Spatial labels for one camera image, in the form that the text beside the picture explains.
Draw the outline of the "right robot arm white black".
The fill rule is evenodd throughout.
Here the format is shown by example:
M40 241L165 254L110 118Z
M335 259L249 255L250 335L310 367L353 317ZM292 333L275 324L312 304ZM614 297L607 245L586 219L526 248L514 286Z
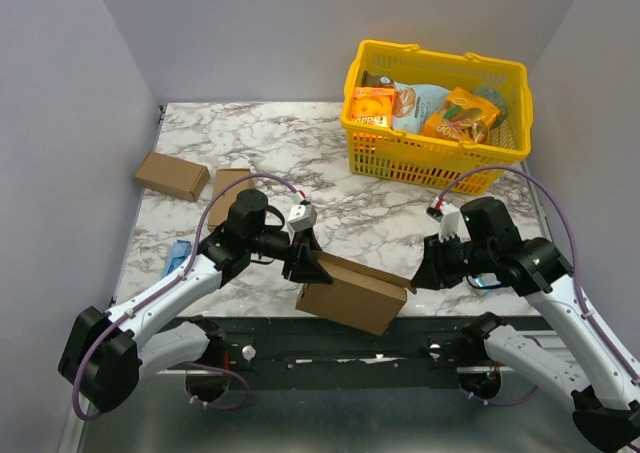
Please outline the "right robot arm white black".
M537 310L574 360L561 360L490 312L467 324L459 339L431 348L431 355L512 368L568 410L582 436L602 452L637 440L637 362L577 285L559 249L545 238L522 239L505 205L493 197L460 208L436 199L427 213L439 230L424 239L412 286L441 290L492 274Z

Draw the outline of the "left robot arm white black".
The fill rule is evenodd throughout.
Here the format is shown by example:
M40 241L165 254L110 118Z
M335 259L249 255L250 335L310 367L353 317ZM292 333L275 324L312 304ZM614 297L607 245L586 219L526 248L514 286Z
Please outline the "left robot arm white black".
M131 300L105 312L88 307L76 317L58 371L73 386L72 405L79 418L92 418L82 410L82 398L99 414L110 412L131 395L145 373L193 361L201 368L214 366L222 345L200 321L165 327L188 306L236 278L254 257L282 262L283 278L293 283L333 282L316 258L321 249L312 203L296 193L289 214L279 217L281 223L267 224L267 215L277 212L265 194L241 191L226 220L199 240L173 272Z

